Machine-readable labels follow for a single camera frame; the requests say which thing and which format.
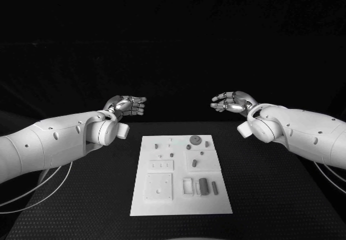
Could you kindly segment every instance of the white board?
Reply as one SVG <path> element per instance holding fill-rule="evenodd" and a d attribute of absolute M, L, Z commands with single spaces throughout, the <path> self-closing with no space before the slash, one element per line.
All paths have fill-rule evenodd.
<path fill-rule="evenodd" d="M 232 214 L 211 135 L 198 135 L 198 145 L 190 143 L 190 137 L 142 136 L 129 216 Z M 201 178 L 209 195 L 200 194 Z"/>

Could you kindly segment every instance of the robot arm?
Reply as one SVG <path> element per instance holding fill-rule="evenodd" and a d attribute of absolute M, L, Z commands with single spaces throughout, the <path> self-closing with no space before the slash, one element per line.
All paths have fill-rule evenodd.
<path fill-rule="evenodd" d="M 246 116 L 237 126 L 243 138 L 255 137 L 265 143 L 275 142 L 305 159 L 346 169 L 346 123 L 324 114 L 286 109 L 272 104 L 258 104 L 240 92 L 224 92 L 211 98 L 210 107 Z"/>
<path fill-rule="evenodd" d="M 18 175 L 56 168 L 126 138 L 125 115 L 142 115 L 144 97 L 115 96 L 103 110 L 53 117 L 0 137 L 0 183 Z"/>

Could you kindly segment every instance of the dark table surface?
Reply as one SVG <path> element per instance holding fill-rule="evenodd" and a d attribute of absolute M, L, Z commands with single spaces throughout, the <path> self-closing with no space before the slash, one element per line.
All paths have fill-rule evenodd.
<path fill-rule="evenodd" d="M 346 225 L 295 155 L 278 143 L 243 139 L 239 124 L 129 123 L 126 139 L 73 162 L 60 189 L 21 212 L 5 239 L 344 240 Z M 129 216 L 141 138 L 158 135 L 211 135 L 233 214 Z M 67 169 L 69 164 L 27 205 L 50 194 Z"/>

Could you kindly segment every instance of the robotic hand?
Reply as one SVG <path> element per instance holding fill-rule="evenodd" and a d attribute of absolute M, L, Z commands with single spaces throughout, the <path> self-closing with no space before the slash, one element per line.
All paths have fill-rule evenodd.
<path fill-rule="evenodd" d="M 242 91 L 224 92 L 211 98 L 210 107 L 246 117 L 237 126 L 243 138 L 275 142 L 305 159 L 346 169 L 346 122 L 324 114 L 258 103 Z"/>
<path fill-rule="evenodd" d="M 142 115 L 145 97 L 115 96 L 103 110 L 40 120 L 0 137 L 0 183 L 18 175 L 56 168 L 126 138 L 122 116 Z"/>

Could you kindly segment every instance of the table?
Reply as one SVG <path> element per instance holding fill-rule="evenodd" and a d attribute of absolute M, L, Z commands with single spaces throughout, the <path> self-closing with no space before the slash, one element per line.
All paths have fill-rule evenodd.
<path fill-rule="evenodd" d="M 346 225 L 295 155 L 278 143 L 243 139 L 239 124 L 128 123 L 126 139 L 73 162 L 60 189 L 21 212 L 5 239 L 346 239 Z M 129 216 L 141 138 L 157 135 L 211 135 L 233 214 Z M 28 205 L 50 194 L 67 169 Z"/>

